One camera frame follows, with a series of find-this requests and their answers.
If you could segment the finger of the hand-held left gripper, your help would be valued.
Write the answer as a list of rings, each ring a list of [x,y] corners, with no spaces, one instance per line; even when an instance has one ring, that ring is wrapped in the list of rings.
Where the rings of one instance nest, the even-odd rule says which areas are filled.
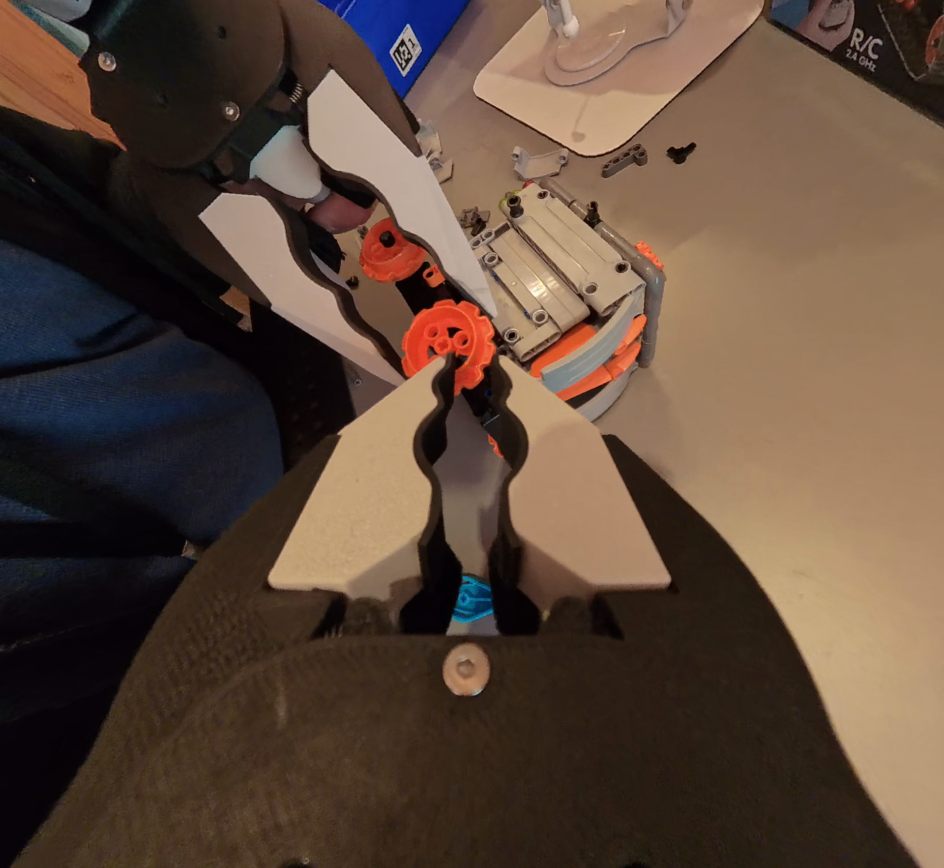
[[[368,187],[404,236],[430,251],[450,282],[495,317],[485,275],[426,157],[405,145],[333,69],[309,95],[307,116],[319,164]]]
[[[398,387],[398,359],[360,316],[338,273],[312,251],[305,228],[283,206],[221,193],[199,218],[270,309],[357,366]]]

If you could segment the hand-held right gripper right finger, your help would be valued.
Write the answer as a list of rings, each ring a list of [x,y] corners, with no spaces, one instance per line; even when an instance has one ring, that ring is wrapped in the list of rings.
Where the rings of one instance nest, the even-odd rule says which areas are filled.
[[[509,473],[490,550],[497,614],[664,591],[669,571],[603,436],[507,357],[491,366],[493,437]]]

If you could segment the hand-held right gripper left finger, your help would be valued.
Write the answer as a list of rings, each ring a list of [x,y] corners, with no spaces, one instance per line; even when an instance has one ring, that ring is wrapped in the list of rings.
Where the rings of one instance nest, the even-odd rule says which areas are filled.
[[[455,357],[436,357],[337,437],[271,567],[279,591],[397,606],[401,630],[446,630],[455,554],[435,464],[447,445]]]

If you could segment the building block robot chassis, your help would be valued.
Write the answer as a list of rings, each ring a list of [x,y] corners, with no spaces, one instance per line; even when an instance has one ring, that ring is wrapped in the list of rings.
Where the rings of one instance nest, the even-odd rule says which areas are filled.
[[[509,358],[594,422],[625,392],[631,374],[653,362],[664,266],[648,244],[604,223],[595,201],[582,205],[548,180],[526,181],[500,210],[499,222],[477,237],[463,230],[498,309],[489,317],[478,308],[495,328],[495,357]],[[464,301],[428,252],[418,272],[389,285],[413,319],[440,300]],[[490,368],[483,383],[459,394],[500,453]]]

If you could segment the person's left hand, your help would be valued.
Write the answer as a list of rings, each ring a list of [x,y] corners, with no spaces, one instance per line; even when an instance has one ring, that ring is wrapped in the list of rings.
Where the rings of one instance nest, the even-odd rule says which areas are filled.
[[[377,202],[373,201],[363,207],[339,193],[330,192],[323,201],[309,204],[305,216],[323,230],[340,235],[364,225],[376,205]]]

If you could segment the pile of light grey panels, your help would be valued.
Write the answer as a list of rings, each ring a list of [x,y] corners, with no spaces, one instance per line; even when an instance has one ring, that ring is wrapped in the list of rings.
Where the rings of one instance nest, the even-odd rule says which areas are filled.
[[[430,121],[419,120],[416,139],[438,183],[442,185],[449,181],[453,176],[454,163],[445,155],[440,135]]]

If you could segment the dark perforated mat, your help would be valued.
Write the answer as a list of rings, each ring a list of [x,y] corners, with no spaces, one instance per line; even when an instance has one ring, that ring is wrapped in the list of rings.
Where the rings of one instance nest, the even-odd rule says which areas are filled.
[[[272,403],[286,471],[355,418],[343,361],[327,345],[256,302],[247,365]]]

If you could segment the light blue plastic tool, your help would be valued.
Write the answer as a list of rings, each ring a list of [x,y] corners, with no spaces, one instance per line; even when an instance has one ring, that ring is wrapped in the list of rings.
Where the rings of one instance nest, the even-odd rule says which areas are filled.
[[[490,584],[471,573],[462,575],[451,619],[461,625],[471,625],[494,614]]]

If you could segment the light grey panel piece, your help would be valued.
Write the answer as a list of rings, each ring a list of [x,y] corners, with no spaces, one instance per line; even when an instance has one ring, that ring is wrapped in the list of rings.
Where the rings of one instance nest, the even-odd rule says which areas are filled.
[[[531,154],[523,147],[511,152],[513,171],[521,181],[541,180],[559,175],[569,161],[569,150],[559,148],[542,154]]]

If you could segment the person's leg in jeans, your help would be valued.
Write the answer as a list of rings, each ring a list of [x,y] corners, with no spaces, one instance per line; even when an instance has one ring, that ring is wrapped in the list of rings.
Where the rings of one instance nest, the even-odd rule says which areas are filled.
[[[275,411],[246,369],[77,272],[2,240],[2,450],[102,491],[180,540],[146,553],[72,535],[2,496],[2,643],[159,611],[206,547],[284,473]]]

